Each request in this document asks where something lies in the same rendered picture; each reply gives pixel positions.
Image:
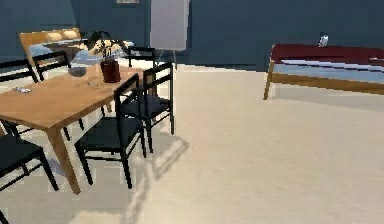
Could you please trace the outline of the dark red plant pot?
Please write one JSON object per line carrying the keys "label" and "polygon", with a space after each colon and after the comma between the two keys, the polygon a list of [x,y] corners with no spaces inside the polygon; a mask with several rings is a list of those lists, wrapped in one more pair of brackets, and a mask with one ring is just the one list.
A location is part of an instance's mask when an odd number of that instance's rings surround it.
{"label": "dark red plant pot", "polygon": [[117,83],[121,80],[117,61],[103,61],[101,64],[103,80],[106,83]]}

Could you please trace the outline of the house plant with pale leaves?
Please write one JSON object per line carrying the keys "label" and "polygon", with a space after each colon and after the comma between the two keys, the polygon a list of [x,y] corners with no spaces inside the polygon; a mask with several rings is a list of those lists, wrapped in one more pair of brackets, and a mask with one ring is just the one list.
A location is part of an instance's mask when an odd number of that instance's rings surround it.
{"label": "house plant with pale leaves", "polygon": [[80,47],[91,55],[100,56],[102,62],[113,62],[121,56],[121,53],[127,53],[130,49],[126,41],[112,38],[107,31],[84,34]]}

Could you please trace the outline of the grey glass bowl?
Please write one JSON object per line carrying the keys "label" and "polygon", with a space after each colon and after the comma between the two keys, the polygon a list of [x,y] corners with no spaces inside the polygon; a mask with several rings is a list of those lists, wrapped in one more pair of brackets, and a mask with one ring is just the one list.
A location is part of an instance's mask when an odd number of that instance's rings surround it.
{"label": "grey glass bowl", "polygon": [[73,66],[68,68],[68,73],[73,77],[82,77],[87,73],[87,68],[84,66]]}

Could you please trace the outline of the pale grey floor lamp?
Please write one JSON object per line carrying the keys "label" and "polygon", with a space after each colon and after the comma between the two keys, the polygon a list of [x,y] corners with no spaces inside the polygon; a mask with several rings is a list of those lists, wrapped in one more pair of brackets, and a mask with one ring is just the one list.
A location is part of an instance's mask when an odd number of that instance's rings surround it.
{"label": "pale grey floor lamp", "polygon": [[187,49],[190,0],[151,0],[150,47],[176,53]]}

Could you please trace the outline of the red and wooden low sideboard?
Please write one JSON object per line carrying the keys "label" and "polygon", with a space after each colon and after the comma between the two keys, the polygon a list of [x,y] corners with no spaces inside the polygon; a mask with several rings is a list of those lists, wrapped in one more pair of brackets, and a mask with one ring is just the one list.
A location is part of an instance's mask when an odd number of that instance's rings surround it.
{"label": "red and wooden low sideboard", "polygon": [[275,44],[264,100],[272,83],[384,95],[384,49]]}

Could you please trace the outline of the black dining chair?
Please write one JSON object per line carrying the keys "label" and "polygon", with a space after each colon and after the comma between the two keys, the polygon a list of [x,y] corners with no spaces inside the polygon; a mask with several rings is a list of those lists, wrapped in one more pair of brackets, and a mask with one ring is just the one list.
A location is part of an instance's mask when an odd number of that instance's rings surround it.
{"label": "black dining chair", "polygon": [[[175,132],[173,111],[173,74],[174,68],[171,62],[166,62],[143,72],[143,82],[140,86],[141,94],[138,100],[122,103],[122,112],[125,115],[140,119],[147,133],[149,151],[153,152],[152,127],[158,124],[156,117],[165,113],[160,120],[170,117],[171,134]],[[159,97],[149,91],[156,89],[158,85],[169,83],[169,95],[167,98]]]}
{"label": "black dining chair", "polygon": [[[42,90],[42,101],[49,116],[58,116],[61,120],[78,112],[76,103],[76,93],[79,90],[80,80],[68,73],[71,66],[67,53],[57,51],[33,57],[36,70],[40,77],[37,87]],[[44,72],[49,72],[57,68],[65,68],[66,71],[61,75],[44,78]]]}
{"label": "black dining chair", "polygon": [[138,141],[141,141],[143,156],[146,156],[144,125],[140,118],[123,114],[123,102],[120,97],[131,89],[126,101],[136,101],[140,113],[139,74],[135,73],[114,91],[114,117],[102,117],[74,144],[87,181],[93,184],[89,160],[116,161],[123,166],[128,188],[132,188],[128,158]]}
{"label": "black dining chair", "polygon": [[23,78],[31,78],[35,83],[38,82],[38,78],[27,59],[0,63],[0,83]]}
{"label": "black dining chair", "polygon": [[16,124],[1,121],[6,133],[0,136],[0,178],[21,168],[23,173],[0,187],[5,190],[39,167],[44,171],[55,191],[59,190],[43,148],[20,137]]}
{"label": "black dining chair", "polygon": [[151,61],[152,66],[155,66],[155,49],[151,47],[130,46],[128,48],[127,58],[129,66],[132,66],[133,60]]}

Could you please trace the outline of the wooden dining table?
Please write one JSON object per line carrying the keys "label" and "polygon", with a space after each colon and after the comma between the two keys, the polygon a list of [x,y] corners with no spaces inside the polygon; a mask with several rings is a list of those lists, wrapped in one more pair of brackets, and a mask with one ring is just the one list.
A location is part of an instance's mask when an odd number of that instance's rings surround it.
{"label": "wooden dining table", "polygon": [[0,94],[0,119],[46,133],[74,194],[80,187],[69,159],[61,130],[114,99],[119,83],[106,83],[98,65],[82,77],[66,73],[30,84],[27,93],[14,90]]}

